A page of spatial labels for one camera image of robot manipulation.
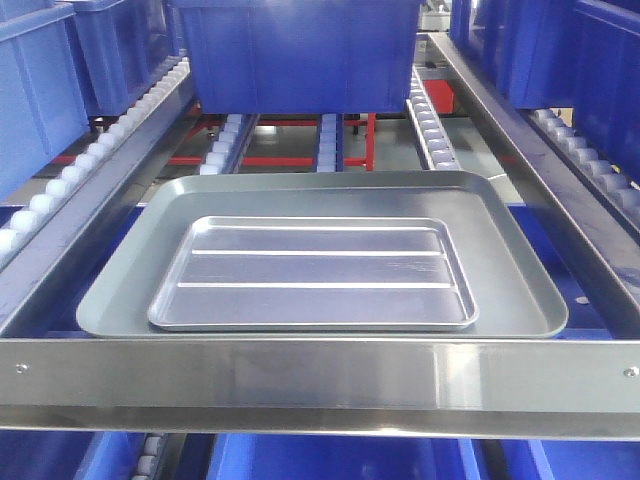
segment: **blue plastic bin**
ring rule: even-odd
[[[92,436],[90,432],[3,430],[0,478],[71,480]]]
[[[637,480],[640,443],[502,442],[512,480]]]
[[[87,129],[57,6],[0,23],[0,199]]]
[[[419,0],[173,0],[207,113],[398,112]]]
[[[120,115],[162,76],[169,56],[160,0],[66,0],[80,87],[90,116]]]
[[[130,480],[142,454],[145,435],[98,432],[71,480]]]
[[[0,22],[53,7],[54,0],[0,0]]]
[[[580,0],[582,55],[575,126],[624,173],[640,181],[640,2],[624,9]]]
[[[220,435],[207,480],[481,480],[470,440]]]
[[[169,42],[171,43],[171,55],[183,56],[186,53],[185,50],[187,47],[182,31],[180,12],[170,1],[163,1],[165,2],[164,15],[167,22],[167,34],[169,35]]]
[[[574,0],[454,0],[450,35],[516,108],[573,104]]]

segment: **metal guide rail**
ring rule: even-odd
[[[432,38],[467,109],[484,119],[478,125],[488,138],[493,132],[492,145],[501,146],[499,157],[563,259],[611,331],[629,340],[3,338],[0,425],[640,439],[640,341],[630,340],[640,330],[637,244],[448,39]],[[186,77],[0,272],[4,337],[24,335],[57,296],[77,288],[88,259],[113,237],[186,134],[190,125],[175,119],[192,98]],[[257,117],[239,120],[248,139]],[[246,147],[234,142],[225,168],[235,169]],[[422,150],[433,160],[428,146]]]

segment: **tray rim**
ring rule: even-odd
[[[490,182],[477,174],[466,171],[420,171],[420,172],[341,172],[341,173],[277,173],[277,174],[244,174],[233,176],[187,176],[171,180],[162,185],[151,202],[141,213],[135,224],[111,256],[101,273],[98,275],[94,283],[91,285],[77,311],[76,319],[79,326],[87,333],[98,338],[110,339],[162,339],[162,338],[182,338],[184,340],[206,339],[206,340],[277,340],[300,338],[299,332],[292,333],[260,333],[248,334],[240,333],[181,333],[175,332],[145,332],[145,333],[112,333],[101,332],[100,329],[94,328],[101,320],[101,313],[110,304],[109,300],[109,283],[110,278],[114,275],[114,265],[124,263],[134,255],[140,247],[140,240],[147,238],[145,230],[158,222],[156,217],[171,204],[178,196],[197,194],[203,192],[233,193],[233,192],[260,192],[260,191],[313,191],[313,190],[355,190],[355,189],[450,189],[464,190],[478,195],[486,206],[486,211],[491,220],[502,233],[509,231],[513,241],[518,242],[519,257],[524,258],[533,268],[538,269],[545,286],[537,286],[536,288],[548,288],[549,293],[553,296],[554,308],[562,312],[558,313],[558,324],[554,329],[542,332],[540,334],[527,335],[464,335],[462,332],[433,332],[427,334],[380,334],[380,333],[363,333],[342,332],[340,334],[333,333],[308,333],[304,338],[313,339],[332,339],[340,337],[366,337],[366,338],[390,338],[390,339],[439,339],[439,340],[461,340],[461,341],[481,341],[481,340],[533,340],[547,339],[561,332],[567,324],[569,309],[562,298],[553,280],[542,265],[542,262],[533,250],[528,239],[520,229],[519,225],[512,217],[508,208],[502,203],[498,194],[495,192]],[[137,249],[127,248],[129,244],[136,245]]]
[[[197,230],[197,224],[199,223],[207,223],[208,225],[211,225],[209,223],[209,219],[225,219],[225,220],[254,220],[254,221],[258,221],[258,220],[272,220],[272,221],[290,221],[292,223],[295,222],[301,222],[303,220],[310,220],[310,221],[321,221],[321,222],[326,222],[326,223],[331,223],[331,221],[333,222],[344,222],[344,223],[348,223],[349,221],[354,221],[354,220],[361,220],[364,222],[371,222],[371,223],[384,223],[384,222],[394,222],[394,223],[407,223],[409,225],[407,225],[407,227],[420,227],[420,228],[424,228],[425,230],[435,230],[437,232],[439,232],[442,237],[439,238],[439,242],[442,243],[442,248],[445,250],[442,252],[443,256],[447,259],[447,266],[449,267],[449,269],[451,270],[451,276],[453,277],[453,280],[455,281],[455,290],[456,290],[456,295],[459,299],[460,302],[460,306],[463,310],[463,314],[465,317],[464,321],[459,321],[459,322],[448,322],[448,323],[442,323],[442,322],[431,322],[428,324],[428,326],[422,326],[423,324],[421,324],[420,322],[403,322],[401,324],[397,324],[397,323],[393,323],[393,322],[377,322],[375,323],[375,326],[369,326],[366,327],[365,324],[363,324],[363,328],[367,328],[367,330],[364,330],[366,332],[378,332],[378,333],[391,333],[391,334],[397,334],[398,332],[424,332],[424,333],[435,333],[435,332],[456,332],[459,330],[462,330],[464,328],[467,328],[468,326],[472,325],[473,323],[475,323],[475,321],[477,320],[478,316],[479,316],[479,307],[477,302],[475,301],[475,297],[473,295],[473,290],[470,288],[469,286],[469,280],[467,279],[467,275],[464,271],[463,265],[460,263],[459,261],[459,255],[455,246],[455,243],[453,242],[452,238],[451,238],[451,234],[449,232],[449,228],[447,227],[447,224],[438,219],[438,218],[432,218],[432,217],[363,217],[363,216],[349,216],[349,217],[318,217],[318,216],[299,216],[299,217],[290,217],[290,216],[250,216],[250,215],[205,215],[202,217],[197,218],[196,220],[194,220],[193,222],[191,222],[189,228],[187,229],[187,231],[184,233],[180,244],[178,246],[179,249],[179,253],[177,255],[175,255],[172,259],[171,264],[167,267],[165,275],[162,278],[162,281],[160,282],[160,286],[156,289],[156,293],[153,296],[153,299],[149,305],[149,308],[147,308],[147,321],[149,323],[151,323],[152,325],[161,328],[167,332],[173,332],[173,333],[240,333],[240,332],[245,332],[245,333],[278,333],[278,332],[286,332],[287,330],[293,331],[295,330],[296,332],[300,332],[300,333],[312,333],[312,332],[318,332],[318,331],[323,331],[322,329],[320,329],[320,327],[311,327],[309,324],[307,323],[291,323],[291,322],[287,322],[286,324],[283,323],[275,323],[272,324],[273,328],[268,328],[267,325],[261,324],[262,326],[260,328],[251,328],[249,325],[247,325],[246,323],[243,324],[236,324],[236,323],[229,323],[227,325],[225,325],[225,327],[220,327],[220,328],[203,328],[201,330],[197,330],[195,327],[192,327],[190,325],[184,325],[183,327],[179,327],[179,326],[175,326],[175,325],[169,325],[167,323],[163,323],[157,320],[157,316],[159,314],[155,313],[155,310],[164,310],[166,308],[162,308],[157,306],[157,304],[159,303],[159,297],[161,295],[161,293],[166,290],[165,288],[165,284],[167,283],[167,280],[174,276],[176,270],[181,270],[184,271],[184,267],[185,267],[185,262],[184,260],[181,260],[180,264],[178,264],[178,258],[184,258],[185,257],[185,253],[184,250],[185,248],[183,248],[185,245],[187,244],[192,244],[194,241],[194,234],[195,231]],[[384,228],[386,226],[389,225],[380,225],[379,228]],[[231,225],[224,225],[222,228],[230,228],[232,227]],[[358,227],[353,227],[350,230],[357,230]],[[449,255],[447,255],[447,250],[453,255],[453,259],[454,261],[452,262],[449,259]],[[468,302],[465,302],[464,300],[464,296],[463,296],[463,292],[461,292],[460,290],[460,285],[459,285],[459,281],[461,281],[463,283],[463,285],[465,286],[464,290],[466,291],[467,297],[469,298]],[[175,287],[173,289],[171,289],[172,292],[172,296],[175,295],[176,289]],[[355,327],[342,327],[339,328],[341,325],[345,325],[342,322],[325,322],[322,323],[323,328],[326,331],[331,331],[334,333],[342,333],[342,332],[362,332],[363,330],[359,330]],[[225,328],[233,328],[235,331],[225,331]]]

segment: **gray tray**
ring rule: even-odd
[[[444,223],[202,217],[151,308],[177,331],[456,330],[475,305]]]

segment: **aluminum tray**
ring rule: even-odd
[[[202,217],[149,310],[178,331],[456,330],[475,305],[444,223]]]
[[[176,261],[176,253],[184,242],[189,242],[185,234],[192,224],[203,217],[225,218],[227,223],[236,225],[249,221],[272,226],[277,218],[285,223],[324,218],[329,224],[335,222],[334,225],[357,218],[369,222],[369,226],[376,222],[395,222],[396,226],[405,227],[415,227],[420,222],[423,226],[442,222],[455,245],[455,250],[452,247],[447,250],[455,251],[449,259],[452,265],[459,262],[464,269],[464,277],[455,273],[452,276],[458,279],[459,285],[462,285],[459,279],[466,278],[462,288],[468,285],[472,292],[476,321],[467,328],[446,333],[416,333],[416,328],[410,327],[407,336],[545,337],[561,330],[567,320],[566,305],[488,181],[467,172],[385,172],[202,176],[167,183],[157,192],[83,299],[77,312],[80,326],[103,337],[246,338],[256,335],[251,332],[177,333],[148,321],[148,310],[153,304],[154,320],[169,319],[165,326],[175,326],[175,318],[161,315],[161,295],[156,303],[154,297],[163,285],[170,288],[171,280],[166,280],[172,275],[171,266],[177,268],[180,263]],[[210,223],[211,219],[201,222]],[[183,254],[185,252],[191,253],[189,248],[184,249]],[[183,261],[183,267],[186,268],[187,263]],[[471,294],[459,297],[464,304]],[[302,318],[310,309],[303,306],[298,310],[294,313],[298,312]],[[458,323],[470,320],[473,320],[471,310],[462,321],[458,318]],[[180,320],[182,325],[193,321],[193,318]],[[366,331],[361,328],[357,335]],[[294,334],[299,335],[300,331],[262,332],[260,337],[282,338]],[[379,336],[381,333],[374,329],[368,334]],[[384,334],[403,335],[397,329]],[[316,331],[309,335],[336,333]]]

